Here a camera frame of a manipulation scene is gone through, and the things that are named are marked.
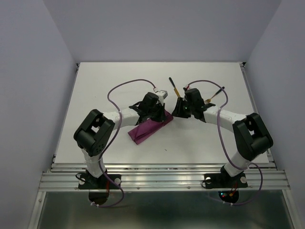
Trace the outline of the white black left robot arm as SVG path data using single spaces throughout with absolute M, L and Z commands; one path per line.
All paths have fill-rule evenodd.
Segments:
M 125 109 L 102 113 L 93 109 L 74 133 L 74 140 L 84 154 L 86 171 L 79 173 L 79 189 L 106 189 L 115 187 L 111 181 L 121 178 L 111 175 L 106 178 L 107 169 L 102 155 L 121 128 L 133 126 L 128 135 L 135 144 L 140 144 L 171 121 L 166 113 L 164 100 L 167 91 L 148 92 L 144 98 Z

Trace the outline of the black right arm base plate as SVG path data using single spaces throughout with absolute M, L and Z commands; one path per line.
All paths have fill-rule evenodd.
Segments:
M 205 189 L 226 189 L 226 188 L 247 188 L 247 179 L 244 173 L 238 174 L 234 177 L 222 173 L 208 173 L 204 174 L 201 186 Z

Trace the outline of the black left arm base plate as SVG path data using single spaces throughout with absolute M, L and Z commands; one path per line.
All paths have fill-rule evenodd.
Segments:
M 78 179 L 78 189 L 80 190 L 93 190 L 93 189 L 119 189 L 118 185 L 111 183 L 104 175 L 99 178 L 93 177 L 89 173 L 77 173 L 75 177 Z

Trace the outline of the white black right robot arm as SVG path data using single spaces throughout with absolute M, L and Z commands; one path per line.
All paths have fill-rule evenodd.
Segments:
M 214 124 L 217 130 L 233 133 L 237 151 L 219 173 L 210 174 L 208 185 L 230 186 L 240 180 L 240 175 L 254 159 L 274 145 L 262 118 L 257 113 L 237 114 L 223 110 L 212 103 L 205 103 L 198 89 L 186 88 L 184 97 L 178 98 L 172 113 L 174 117 L 195 119 Z

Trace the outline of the purple cloth napkin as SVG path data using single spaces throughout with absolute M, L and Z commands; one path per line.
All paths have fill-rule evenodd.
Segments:
M 165 121 L 163 122 L 155 122 L 151 119 L 139 124 L 134 129 L 128 132 L 131 140 L 139 145 L 149 137 L 151 137 L 154 133 L 156 133 L 161 128 L 165 127 L 173 120 L 173 116 L 165 111 Z

